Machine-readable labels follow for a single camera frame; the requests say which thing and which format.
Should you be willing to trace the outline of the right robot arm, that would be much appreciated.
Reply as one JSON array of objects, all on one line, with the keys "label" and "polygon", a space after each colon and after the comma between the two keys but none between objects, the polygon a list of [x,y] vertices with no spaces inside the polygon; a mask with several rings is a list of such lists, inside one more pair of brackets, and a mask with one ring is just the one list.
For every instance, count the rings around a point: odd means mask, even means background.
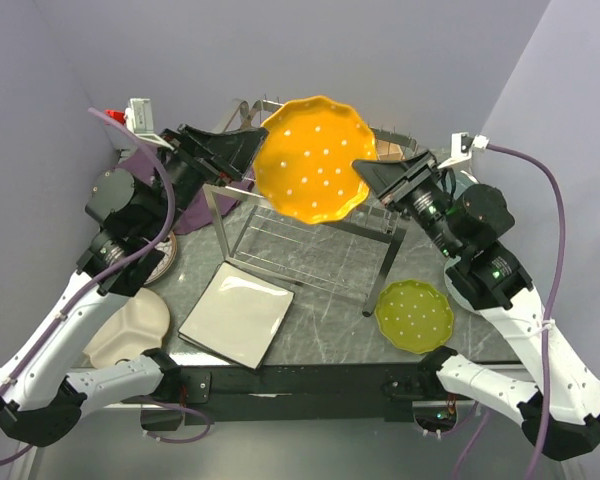
[{"label": "right robot arm", "polygon": [[497,411],[552,460],[593,451],[600,444],[600,380],[500,242],[515,223],[501,191],[474,183],[452,195],[429,151],[403,161],[356,160],[352,167],[387,210],[407,214],[449,259],[452,293],[501,334],[531,377],[520,383],[441,346],[418,366],[422,393],[459,394]]}]

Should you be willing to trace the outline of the floral patterned plate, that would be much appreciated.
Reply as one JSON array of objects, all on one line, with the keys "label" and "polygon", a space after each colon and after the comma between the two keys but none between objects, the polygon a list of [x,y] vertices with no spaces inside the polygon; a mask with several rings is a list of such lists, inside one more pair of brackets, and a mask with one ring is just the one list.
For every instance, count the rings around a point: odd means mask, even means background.
[{"label": "floral patterned plate", "polygon": [[177,258],[177,238],[174,232],[170,232],[169,235],[160,243],[158,243],[155,249],[163,254],[160,262],[152,271],[151,275],[145,281],[144,285],[148,286],[158,279],[160,279],[164,274],[168,272],[171,268],[172,264]]}]

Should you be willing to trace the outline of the square cream plate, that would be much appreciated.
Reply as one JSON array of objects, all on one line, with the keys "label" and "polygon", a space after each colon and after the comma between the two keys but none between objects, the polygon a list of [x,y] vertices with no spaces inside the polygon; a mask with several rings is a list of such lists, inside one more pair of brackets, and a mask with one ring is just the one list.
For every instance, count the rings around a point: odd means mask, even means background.
[{"label": "square cream plate", "polygon": [[292,291],[224,262],[178,333],[223,353],[264,360],[293,300]]},{"label": "square cream plate", "polygon": [[213,356],[217,359],[220,359],[220,360],[224,361],[225,363],[229,362],[232,364],[240,365],[242,367],[250,368],[252,370],[259,369],[263,364],[262,357],[247,358],[247,357],[243,357],[241,355],[223,353],[222,351],[211,348],[211,347],[206,346],[196,340],[193,340],[192,338],[190,338],[187,335],[182,334],[181,332],[179,332],[177,334],[177,336],[180,340],[184,341],[189,346],[193,346],[193,347],[197,348],[200,352],[204,352],[205,354],[207,354],[209,356]]}]

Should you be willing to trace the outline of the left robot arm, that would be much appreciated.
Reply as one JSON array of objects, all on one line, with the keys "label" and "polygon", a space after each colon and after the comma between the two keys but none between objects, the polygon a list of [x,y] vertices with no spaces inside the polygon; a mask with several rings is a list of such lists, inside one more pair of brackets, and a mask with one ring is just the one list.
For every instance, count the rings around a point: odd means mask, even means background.
[{"label": "left robot arm", "polygon": [[73,365],[100,328],[144,286],[157,249],[207,184],[242,179],[267,138],[264,128],[210,133],[181,125],[151,151],[145,183],[115,168],[96,181],[86,213],[99,230],[59,301],[25,345],[0,368],[0,429],[31,446],[51,445],[90,413],[146,397],[175,400],[180,366],[158,347],[84,373]]}]

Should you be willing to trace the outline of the mint floral plate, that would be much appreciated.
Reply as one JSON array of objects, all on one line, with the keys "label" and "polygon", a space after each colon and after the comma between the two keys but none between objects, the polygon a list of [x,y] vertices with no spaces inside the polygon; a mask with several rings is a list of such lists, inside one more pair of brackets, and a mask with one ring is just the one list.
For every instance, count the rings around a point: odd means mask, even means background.
[{"label": "mint floral plate", "polygon": [[445,283],[445,287],[448,291],[448,293],[450,294],[450,296],[453,298],[453,300],[464,310],[475,314],[476,311],[473,309],[472,305],[470,304],[470,302],[460,294],[460,292],[456,289],[456,287],[453,285],[452,280],[449,276],[449,274],[447,273],[447,270],[449,268],[451,268],[452,266],[454,266],[454,263],[451,261],[448,261],[443,270],[444,270],[444,283]]}]

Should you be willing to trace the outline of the cream round bowl plate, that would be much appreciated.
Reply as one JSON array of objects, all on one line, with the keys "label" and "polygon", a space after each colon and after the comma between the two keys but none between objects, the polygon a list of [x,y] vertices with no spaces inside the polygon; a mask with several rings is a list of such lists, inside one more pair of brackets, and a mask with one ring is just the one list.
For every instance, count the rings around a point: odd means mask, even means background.
[{"label": "cream round bowl plate", "polygon": [[170,324],[167,304],[143,288],[105,322],[83,353],[97,369],[133,360],[145,350],[161,347]]}]

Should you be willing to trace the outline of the teal round plate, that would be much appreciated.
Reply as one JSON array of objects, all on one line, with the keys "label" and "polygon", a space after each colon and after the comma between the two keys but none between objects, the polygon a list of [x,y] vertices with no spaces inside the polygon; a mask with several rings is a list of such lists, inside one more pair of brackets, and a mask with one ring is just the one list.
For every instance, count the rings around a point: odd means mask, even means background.
[{"label": "teal round plate", "polygon": [[479,184],[479,181],[468,171],[457,169],[455,171],[456,184],[459,190],[466,190],[470,186]]}]

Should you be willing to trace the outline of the orange plate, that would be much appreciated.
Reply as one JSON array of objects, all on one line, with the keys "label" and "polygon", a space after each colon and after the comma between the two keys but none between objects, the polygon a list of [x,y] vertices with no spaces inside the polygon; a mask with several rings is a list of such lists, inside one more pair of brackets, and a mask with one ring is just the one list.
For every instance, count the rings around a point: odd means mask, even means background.
[{"label": "orange plate", "polygon": [[290,100],[263,127],[255,183],[277,213],[308,225],[337,222],[366,200],[353,162],[375,162],[376,139],[352,106],[325,96]]}]

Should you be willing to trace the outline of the green polka dot plate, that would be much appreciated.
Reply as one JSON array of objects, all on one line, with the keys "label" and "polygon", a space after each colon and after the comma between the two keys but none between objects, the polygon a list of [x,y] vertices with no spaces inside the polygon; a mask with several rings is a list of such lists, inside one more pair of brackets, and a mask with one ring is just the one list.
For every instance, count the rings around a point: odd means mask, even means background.
[{"label": "green polka dot plate", "polygon": [[419,280],[389,284],[378,296],[374,315],[380,333],[395,348],[416,355],[444,346],[454,329],[447,297]]}]

